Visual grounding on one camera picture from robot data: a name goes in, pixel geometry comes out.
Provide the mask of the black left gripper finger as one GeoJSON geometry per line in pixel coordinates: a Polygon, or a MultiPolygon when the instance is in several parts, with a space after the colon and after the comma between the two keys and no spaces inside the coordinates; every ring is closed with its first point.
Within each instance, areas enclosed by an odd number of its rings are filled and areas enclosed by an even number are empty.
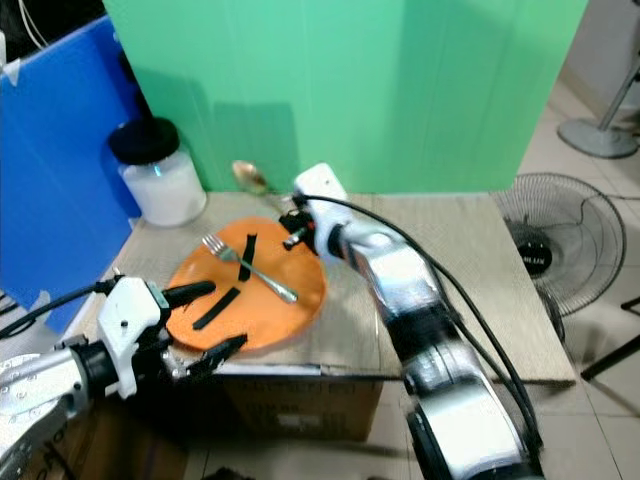
{"type": "Polygon", "coordinates": [[[236,355],[244,344],[247,343],[248,335],[234,335],[223,340],[216,346],[207,349],[195,362],[188,366],[189,378],[201,378],[201,376],[209,376],[214,374],[225,361],[236,355]]]}
{"type": "Polygon", "coordinates": [[[184,285],[174,285],[166,288],[166,302],[170,307],[183,307],[216,291],[212,282],[195,282],[184,285]]]}

